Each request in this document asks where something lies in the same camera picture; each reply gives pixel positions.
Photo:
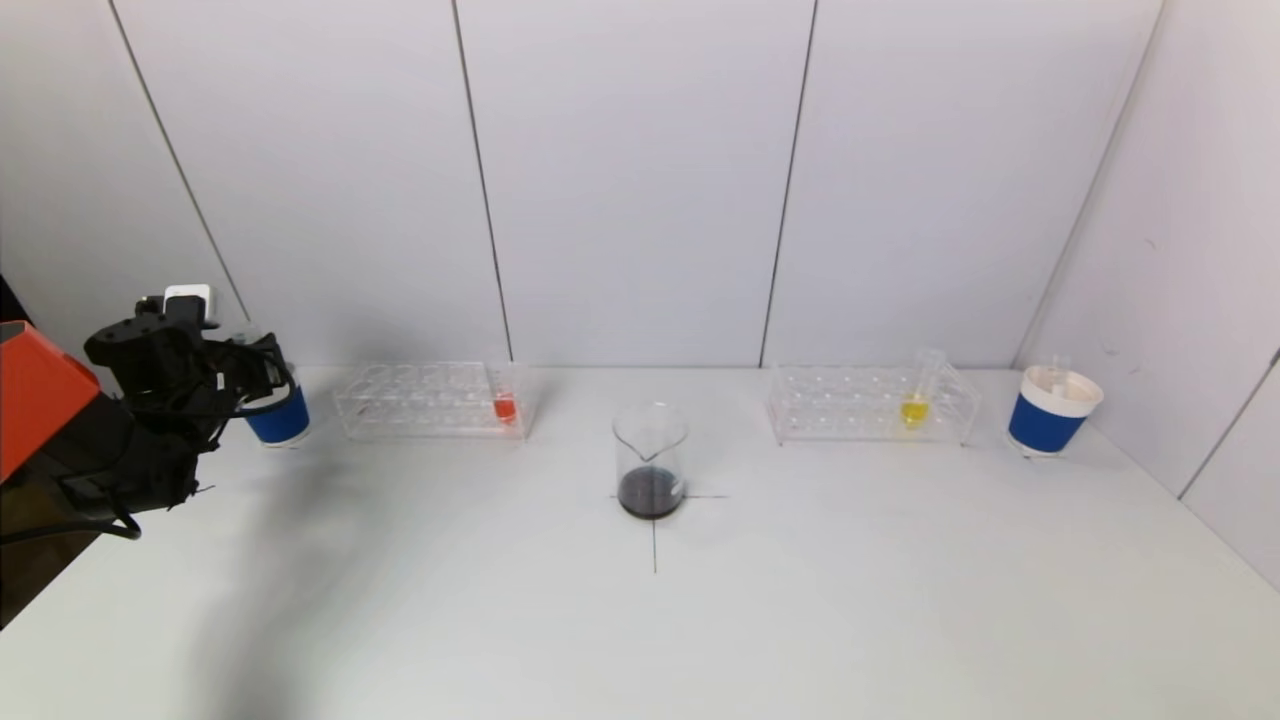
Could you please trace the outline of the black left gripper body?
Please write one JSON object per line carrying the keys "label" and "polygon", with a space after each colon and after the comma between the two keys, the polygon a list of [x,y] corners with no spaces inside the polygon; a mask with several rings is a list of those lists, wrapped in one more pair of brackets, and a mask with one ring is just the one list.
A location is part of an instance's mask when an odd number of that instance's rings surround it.
{"label": "black left gripper body", "polygon": [[224,341],[225,360],[230,370],[224,370],[230,387],[242,397],[268,397],[278,389],[288,389],[291,373],[274,332],[233,334]]}

